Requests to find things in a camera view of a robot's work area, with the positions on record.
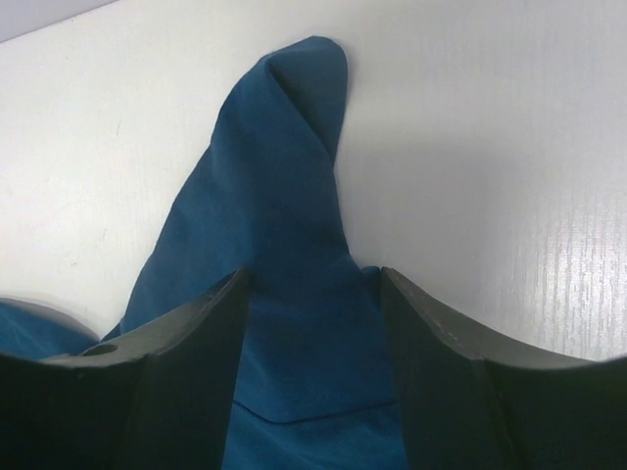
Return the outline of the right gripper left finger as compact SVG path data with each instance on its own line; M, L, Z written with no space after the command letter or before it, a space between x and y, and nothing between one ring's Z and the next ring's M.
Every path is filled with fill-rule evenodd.
M239 269L79 355L3 355L2 467L218 469L249 292Z

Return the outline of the blue t-shirt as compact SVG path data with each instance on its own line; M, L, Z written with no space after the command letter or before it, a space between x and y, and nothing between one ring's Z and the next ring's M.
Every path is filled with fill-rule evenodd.
M102 339L1 304L1 358L79 355L204 294L236 270L248 315L218 469L404 469L379 304L334 176L348 65L313 36L262 57L224 101L120 322Z

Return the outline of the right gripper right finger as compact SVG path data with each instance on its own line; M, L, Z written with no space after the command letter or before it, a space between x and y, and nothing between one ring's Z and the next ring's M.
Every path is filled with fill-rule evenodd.
M549 352L381 273L412 469L622 469L626 361Z

